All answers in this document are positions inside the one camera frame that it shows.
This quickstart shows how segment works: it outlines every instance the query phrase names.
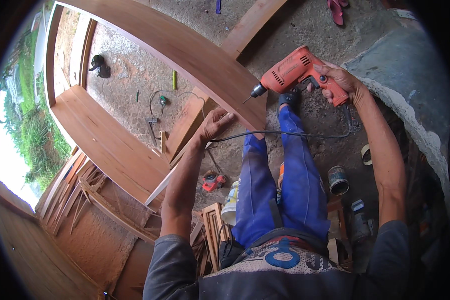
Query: forearm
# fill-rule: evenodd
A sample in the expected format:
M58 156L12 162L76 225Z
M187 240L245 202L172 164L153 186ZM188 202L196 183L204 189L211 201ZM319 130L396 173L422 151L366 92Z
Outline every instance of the forearm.
M175 233L188 239L195 202L197 178L204 158L204 143L192 137L190 144L170 178L162 204L162 230L160 236Z
M357 93L356 106L365 127L378 189L379 226L405 221L405 165L394 133L366 88Z

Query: bright sky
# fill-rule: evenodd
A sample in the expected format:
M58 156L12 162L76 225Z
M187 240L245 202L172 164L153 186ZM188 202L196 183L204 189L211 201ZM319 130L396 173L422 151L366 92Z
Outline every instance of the bright sky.
M0 119L5 120L4 99L6 92L0 91ZM25 184L25 174L30 168L25 164L23 157L17 153L11 135L0 124L0 181L15 195L28 202L33 210L38 203L38 198Z

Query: man's left hand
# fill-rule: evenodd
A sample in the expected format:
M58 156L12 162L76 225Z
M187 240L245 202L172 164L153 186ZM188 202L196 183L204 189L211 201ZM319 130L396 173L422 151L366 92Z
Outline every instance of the man's left hand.
M235 115L227 113L222 107L216 108L203 120L195 136L206 143L221 135L234 121Z

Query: drill trigger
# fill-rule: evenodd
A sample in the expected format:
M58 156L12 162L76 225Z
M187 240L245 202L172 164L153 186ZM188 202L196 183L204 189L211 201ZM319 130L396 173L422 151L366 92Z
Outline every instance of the drill trigger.
M308 86L309 83L312 83L313 87L316 88L316 89L320 88L320 85L318 84L317 80L313 77L313 75L310 75L310 76L306 77L301 82L301 84L303 84L304 86Z

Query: hand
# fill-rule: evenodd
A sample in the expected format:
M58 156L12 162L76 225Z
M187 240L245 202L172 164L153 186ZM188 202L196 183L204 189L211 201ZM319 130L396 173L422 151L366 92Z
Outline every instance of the hand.
M194 137L200 139L202 143L213 140L221 135L234 121L235 115L227 113L222 107L210 111L201 123Z
M348 93L348 97L354 106L360 105L363 95L368 93L367 87L358 80L355 76L347 72L344 68L341 68L333 63L324 61L324 66L313 65L313 68L321 75L326 75L336 81L336 83ZM306 87L308 92L312 92L313 85L311 83ZM329 103L333 103L333 93L330 90L323 89L321 91L323 96Z

